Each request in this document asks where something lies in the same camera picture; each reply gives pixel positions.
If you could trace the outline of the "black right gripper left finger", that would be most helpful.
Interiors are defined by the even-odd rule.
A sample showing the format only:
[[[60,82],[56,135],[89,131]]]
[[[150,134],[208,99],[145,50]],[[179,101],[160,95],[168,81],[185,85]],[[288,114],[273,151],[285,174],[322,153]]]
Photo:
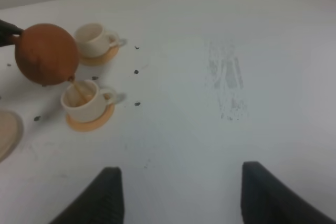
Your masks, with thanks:
[[[106,167],[51,223],[124,223],[122,172]]]

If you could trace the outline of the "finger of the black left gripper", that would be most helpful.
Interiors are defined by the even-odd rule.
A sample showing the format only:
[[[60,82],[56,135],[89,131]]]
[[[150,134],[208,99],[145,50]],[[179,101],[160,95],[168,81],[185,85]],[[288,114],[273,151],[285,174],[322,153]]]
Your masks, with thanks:
[[[1,47],[11,46],[15,44],[16,36],[20,36],[23,29],[17,27],[14,24],[0,20],[1,30]]]

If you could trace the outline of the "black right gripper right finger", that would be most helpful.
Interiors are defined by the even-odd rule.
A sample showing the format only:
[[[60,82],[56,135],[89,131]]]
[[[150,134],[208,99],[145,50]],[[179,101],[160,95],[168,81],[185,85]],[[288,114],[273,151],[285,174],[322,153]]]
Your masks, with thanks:
[[[243,163],[241,184],[243,223],[335,223],[259,162]]]

